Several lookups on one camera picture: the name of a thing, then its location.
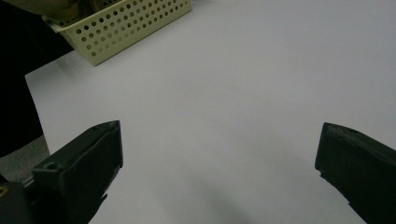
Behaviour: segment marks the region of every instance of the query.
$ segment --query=beige basket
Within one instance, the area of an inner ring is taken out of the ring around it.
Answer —
[[[191,0],[104,0],[104,6],[81,21],[51,21],[50,26],[93,65],[191,11]]]

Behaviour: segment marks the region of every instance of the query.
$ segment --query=white table surface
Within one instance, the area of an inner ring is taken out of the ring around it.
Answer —
[[[364,223],[319,177],[323,122],[396,148],[396,1],[203,0],[93,67],[27,77],[49,151],[119,119],[92,224]]]

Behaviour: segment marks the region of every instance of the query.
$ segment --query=gray floor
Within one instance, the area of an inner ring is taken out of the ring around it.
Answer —
[[[31,175],[31,169],[50,155],[43,136],[0,158],[0,174],[8,181],[22,182]]]

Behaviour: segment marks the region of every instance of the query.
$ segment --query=perforated basket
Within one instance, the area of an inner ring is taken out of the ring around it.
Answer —
[[[93,65],[191,11],[191,0],[107,0],[104,6],[81,21],[54,21],[50,26]]]

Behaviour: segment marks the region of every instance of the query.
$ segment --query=black fabric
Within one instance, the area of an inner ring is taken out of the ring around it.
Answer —
[[[24,76],[72,48],[41,17],[0,1],[1,104],[0,157],[43,134]]]
[[[0,174],[0,183],[8,182],[1,174]]]

